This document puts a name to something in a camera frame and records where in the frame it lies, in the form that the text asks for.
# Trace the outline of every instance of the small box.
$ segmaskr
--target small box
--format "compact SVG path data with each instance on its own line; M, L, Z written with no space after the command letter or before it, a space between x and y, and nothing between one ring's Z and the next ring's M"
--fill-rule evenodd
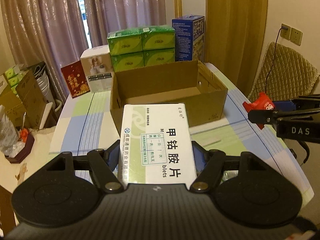
M142 51L112 56L111 60L115 72L144 67Z
M121 134L127 104L184 103L192 127L219 120L227 92L225 85L200 61L147 66L115 73L110 112Z
M108 33L112 56L142 51L141 28L131 28Z
M196 179L184 104L125 105L118 179L128 183L184 183Z
M174 29L167 25L143 28L142 49L169 49L175 47Z
M86 49L80 60L91 92L111 89L113 68L108 45Z
M176 31L176 61L204 59L204 16L186 15L172 20Z
M175 61L175 48L145 50L143 52L145 66L160 65Z
M68 85L72 98L90 91L80 60L61 68L61 72Z
M5 75L0 76L0 105L5 107L5 114L15 127L21 127L26 112L25 127L39 129L47 100L31 70L15 89L19 97L11 90Z

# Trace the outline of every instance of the logo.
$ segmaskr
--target logo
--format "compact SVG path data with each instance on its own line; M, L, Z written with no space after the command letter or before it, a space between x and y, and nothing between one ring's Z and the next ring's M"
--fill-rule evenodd
M292 130L291 130L291 133L295 134L296 132L298 132L298 134L302 134L302 135L309 135L310 134L310 129L306 128L305 130L302 130L302 128L295 128L293 126Z
M155 186L155 187L153 187L152 189L153 189L154 191L160 191L162 188L159 187L159 186Z

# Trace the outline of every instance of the open cardboard box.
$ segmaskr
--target open cardboard box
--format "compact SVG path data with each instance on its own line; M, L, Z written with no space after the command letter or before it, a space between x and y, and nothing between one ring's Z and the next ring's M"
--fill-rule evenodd
M200 61L181 61L115 73L110 112L118 133L124 105L184 103L189 127L221 118L228 89Z
M21 127L26 112L25 127L39 129L47 104L36 79L29 70L16 87L19 98L12 92L5 75L0 76L0 105L15 127Z

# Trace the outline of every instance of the striped tablecloth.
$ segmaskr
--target striped tablecloth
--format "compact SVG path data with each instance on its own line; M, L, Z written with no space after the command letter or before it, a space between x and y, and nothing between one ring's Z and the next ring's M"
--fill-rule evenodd
M211 71L228 87L223 117L219 121L190 128L191 138L205 149L219 149L227 155L249 151L268 163L301 191L303 206L314 192L299 164L285 143L275 136L271 126L260 130L248 121L242 103L247 98L215 66ZM110 91L86 93L77 98L69 95L55 129L49 154L70 151L85 155L96 148L108 148L119 135L110 111ZM91 180L87 171L76 175Z

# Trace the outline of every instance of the purple curtain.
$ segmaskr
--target purple curtain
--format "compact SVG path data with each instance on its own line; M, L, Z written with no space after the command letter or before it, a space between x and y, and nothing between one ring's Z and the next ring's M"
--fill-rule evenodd
M88 48L78 0L1 0L6 34L16 63L47 64L56 97L69 94L61 67Z
M164 0L84 0L93 47L107 44L108 32L163 25Z

